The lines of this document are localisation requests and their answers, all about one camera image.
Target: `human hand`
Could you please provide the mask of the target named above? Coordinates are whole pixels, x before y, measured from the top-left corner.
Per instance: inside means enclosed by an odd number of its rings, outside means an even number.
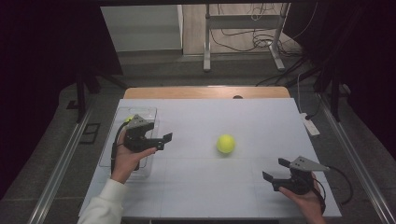
[[[130,149],[122,144],[124,136],[125,131],[122,131],[120,133],[120,138],[117,143],[118,147],[116,163],[113,173],[110,177],[111,179],[118,181],[121,184],[125,184],[126,180],[131,175],[131,172],[136,168],[140,160],[151,154],[154,154],[157,151],[157,148],[152,147],[139,153],[132,152]]]
[[[316,181],[314,181],[314,187],[318,192],[320,192],[320,188],[318,187],[318,183]],[[326,223],[321,213],[320,201],[318,199],[318,196],[314,192],[312,192],[312,190],[310,190],[305,195],[295,194],[292,191],[283,187],[280,187],[279,191],[298,205],[300,211],[303,213],[306,221],[309,224]]]

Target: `white wall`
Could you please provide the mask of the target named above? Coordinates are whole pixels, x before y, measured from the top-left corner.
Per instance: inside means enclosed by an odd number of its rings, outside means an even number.
[[[101,9],[117,52],[182,48],[177,6]]]

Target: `power strip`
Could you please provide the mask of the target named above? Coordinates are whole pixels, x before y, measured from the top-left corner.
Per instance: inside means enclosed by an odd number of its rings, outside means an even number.
[[[310,120],[310,119],[305,119],[306,113],[301,113],[300,116],[301,116],[301,120],[303,121],[305,128],[308,131],[310,136],[320,135],[320,132],[317,129],[317,127],[315,126],[314,122],[312,122],[312,120]]]

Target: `transparent box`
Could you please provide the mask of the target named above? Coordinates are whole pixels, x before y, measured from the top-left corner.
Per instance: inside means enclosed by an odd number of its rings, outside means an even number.
[[[105,173],[108,174],[108,176],[111,175],[111,149],[117,135],[117,130],[127,118],[134,115],[139,115],[147,122],[153,122],[154,129],[146,132],[146,137],[147,139],[157,138],[159,128],[159,120],[157,119],[157,108],[140,106],[119,107],[117,109],[116,115],[114,116],[110,132],[107,136],[105,147],[99,160],[99,166],[105,170]],[[133,171],[127,181],[147,178],[151,172],[152,157],[153,155],[150,155],[142,159],[139,162],[139,169]]]

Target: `white table surface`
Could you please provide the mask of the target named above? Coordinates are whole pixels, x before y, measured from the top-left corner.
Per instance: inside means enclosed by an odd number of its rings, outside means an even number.
[[[173,140],[153,158],[150,176],[128,182],[125,217],[136,218],[259,218],[301,217],[298,207],[270,183],[262,171],[289,178],[278,158],[293,161],[318,158],[293,99],[120,100],[119,107],[157,108],[158,136]],[[110,130],[114,139],[119,125]],[[216,150],[221,134],[234,136],[234,152]],[[109,153],[108,142],[104,156]],[[340,217],[322,172],[317,179],[326,189],[325,217]],[[96,167],[81,211],[100,193],[109,174]]]

